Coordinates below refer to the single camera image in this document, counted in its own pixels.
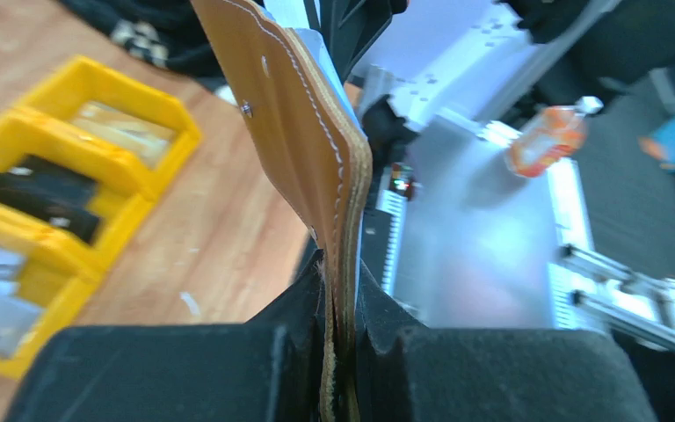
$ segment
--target black object in bin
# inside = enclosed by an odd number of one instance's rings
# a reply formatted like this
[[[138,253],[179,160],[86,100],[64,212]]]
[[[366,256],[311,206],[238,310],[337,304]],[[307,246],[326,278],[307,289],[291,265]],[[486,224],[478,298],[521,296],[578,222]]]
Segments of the black object in bin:
[[[0,173],[0,203],[61,227],[91,243],[100,223],[87,211],[97,183],[37,156]]]

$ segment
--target bottle cap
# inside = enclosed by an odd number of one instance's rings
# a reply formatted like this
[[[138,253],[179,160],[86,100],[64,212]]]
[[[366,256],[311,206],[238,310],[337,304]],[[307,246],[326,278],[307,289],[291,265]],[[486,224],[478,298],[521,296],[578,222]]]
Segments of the bottle cap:
[[[581,97],[576,102],[576,110],[583,114],[594,114],[598,113],[601,110],[601,107],[604,106],[604,103],[596,97]]]

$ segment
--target small electronic component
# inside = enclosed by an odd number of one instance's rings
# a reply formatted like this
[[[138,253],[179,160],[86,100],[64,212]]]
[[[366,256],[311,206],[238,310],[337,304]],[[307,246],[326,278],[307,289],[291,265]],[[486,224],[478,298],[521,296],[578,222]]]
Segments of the small electronic component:
[[[100,223],[85,209],[96,189],[91,178],[37,156],[27,156],[0,173],[0,203],[65,229],[87,244]]]
[[[83,105],[71,124],[133,152],[151,168],[156,167],[175,135],[172,129],[139,119],[97,101]]]

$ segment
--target metal frame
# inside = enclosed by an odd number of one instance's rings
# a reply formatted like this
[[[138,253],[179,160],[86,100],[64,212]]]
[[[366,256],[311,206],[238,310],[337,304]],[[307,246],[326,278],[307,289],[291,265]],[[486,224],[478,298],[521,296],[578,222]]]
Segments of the metal frame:
[[[593,278],[595,291],[575,289],[578,309],[622,331],[675,353],[675,280],[656,280],[596,252],[569,247],[563,263]]]
[[[407,128],[422,131],[442,107],[484,77],[486,69],[526,48],[528,35],[516,28],[517,19],[507,5],[489,7],[477,24],[418,75],[392,90],[389,103],[397,115],[408,119]]]
[[[381,279],[381,289],[387,295],[393,296],[395,293],[397,261],[400,258],[400,245],[403,241],[407,199],[398,193],[383,189],[379,193],[376,209],[392,215],[392,222],[389,225],[389,242],[387,245],[387,258],[384,262],[384,277]]]

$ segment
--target metal plate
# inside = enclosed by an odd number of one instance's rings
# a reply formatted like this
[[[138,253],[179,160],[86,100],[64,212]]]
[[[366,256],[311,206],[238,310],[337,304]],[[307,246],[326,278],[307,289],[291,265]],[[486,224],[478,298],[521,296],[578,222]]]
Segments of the metal plate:
[[[513,175],[503,151],[443,120],[410,146],[424,190],[408,204],[395,293],[430,326],[555,326],[548,178]]]

